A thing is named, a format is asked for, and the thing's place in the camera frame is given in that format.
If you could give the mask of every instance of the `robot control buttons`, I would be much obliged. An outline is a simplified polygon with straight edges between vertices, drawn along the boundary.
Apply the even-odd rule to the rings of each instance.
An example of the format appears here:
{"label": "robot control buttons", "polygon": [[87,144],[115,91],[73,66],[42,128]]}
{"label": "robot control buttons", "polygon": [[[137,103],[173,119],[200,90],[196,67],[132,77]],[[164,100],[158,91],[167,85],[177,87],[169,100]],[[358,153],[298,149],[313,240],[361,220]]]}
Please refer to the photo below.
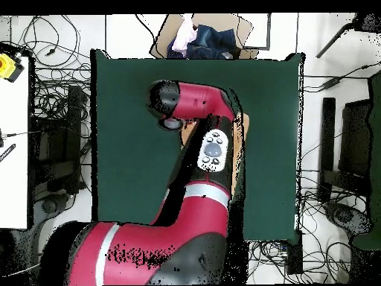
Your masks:
{"label": "robot control buttons", "polygon": [[221,130],[211,130],[204,135],[197,166],[207,172],[220,172],[225,167],[228,137]]}
{"label": "robot control buttons", "polygon": [[222,153],[221,147],[215,142],[207,144],[204,152],[206,156],[210,156],[210,157],[219,157],[221,156],[221,153]]}

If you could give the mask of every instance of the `green mat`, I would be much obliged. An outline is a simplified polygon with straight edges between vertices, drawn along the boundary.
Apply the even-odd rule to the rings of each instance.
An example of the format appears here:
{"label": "green mat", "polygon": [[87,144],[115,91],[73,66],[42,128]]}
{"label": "green mat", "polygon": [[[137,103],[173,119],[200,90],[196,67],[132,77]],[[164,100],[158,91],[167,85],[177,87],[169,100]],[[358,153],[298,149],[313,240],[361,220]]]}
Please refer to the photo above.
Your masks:
{"label": "green mat", "polygon": [[353,245],[362,250],[381,250],[381,71],[368,79],[369,95],[373,108],[369,117],[372,134],[371,167],[371,196],[369,209],[373,229],[367,235],[358,235],[353,239]]}
{"label": "green mat", "polygon": [[301,55],[273,60],[113,60],[96,51],[98,220],[150,223],[179,155],[145,97],[155,80],[233,89],[250,117],[244,238],[294,238]]}

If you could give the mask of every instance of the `white desk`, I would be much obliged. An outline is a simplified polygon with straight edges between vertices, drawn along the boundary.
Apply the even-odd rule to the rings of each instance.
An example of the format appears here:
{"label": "white desk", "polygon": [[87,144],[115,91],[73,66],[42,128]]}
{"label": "white desk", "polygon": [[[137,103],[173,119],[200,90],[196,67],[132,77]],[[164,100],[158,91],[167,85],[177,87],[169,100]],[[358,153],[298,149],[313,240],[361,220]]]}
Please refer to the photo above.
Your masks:
{"label": "white desk", "polygon": [[[4,134],[28,131],[28,59],[14,83],[0,79],[0,128]],[[0,154],[12,144],[16,148],[0,162],[0,229],[27,229],[28,135],[4,140]]]}

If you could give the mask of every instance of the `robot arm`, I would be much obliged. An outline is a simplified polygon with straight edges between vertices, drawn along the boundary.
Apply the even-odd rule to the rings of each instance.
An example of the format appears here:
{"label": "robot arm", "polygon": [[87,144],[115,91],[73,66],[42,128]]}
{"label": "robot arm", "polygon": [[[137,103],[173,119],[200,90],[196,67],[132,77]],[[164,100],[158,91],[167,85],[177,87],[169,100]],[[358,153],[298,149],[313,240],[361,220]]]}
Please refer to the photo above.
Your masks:
{"label": "robot arm", "polygon": [[[177,130],[184,121],[197,120],[157,218],[151,225],[89,223],[76,224],[73,230],[64,225],[66,232],[57,231],[59,236],[53,236],[44,250],[42,279],[54,279],[48,267],[57,267],[60,255],[65,261],[63,276],[55,279],[66,285],[220,282],[232,181],[230,101],[218,88],[165,80],[150,87],[147,101],[163,128]],[[57,254],[54,239],[68,239],[70,246],[60,245],[66,255]]]}

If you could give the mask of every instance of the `chair leg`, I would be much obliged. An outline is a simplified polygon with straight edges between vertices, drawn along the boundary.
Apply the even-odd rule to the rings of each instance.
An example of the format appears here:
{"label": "chair leg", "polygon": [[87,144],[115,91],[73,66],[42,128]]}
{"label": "chair leg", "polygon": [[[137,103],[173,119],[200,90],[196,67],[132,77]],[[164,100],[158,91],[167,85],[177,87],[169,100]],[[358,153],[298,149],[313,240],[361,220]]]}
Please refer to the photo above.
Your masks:
{"label": "chair leg", "polygon": [[333,45],[333,43],[339,39],[339,37],[345,32],[345,31],[348,31],[348,30],[351,30],[353,29],[353,24],[352,23],[348,23],[346,25],[344,25],[342,28],[340,28],[340,30],[335,34],[334,37],[332,37],[332,39],[328,42],[328,44],[326,44],[326,46],[320,51],[320,53],[318,53],[316,55],[316,58],[320,58],[321,56],[323,56],[323,54],[330,48],[330,46]]}

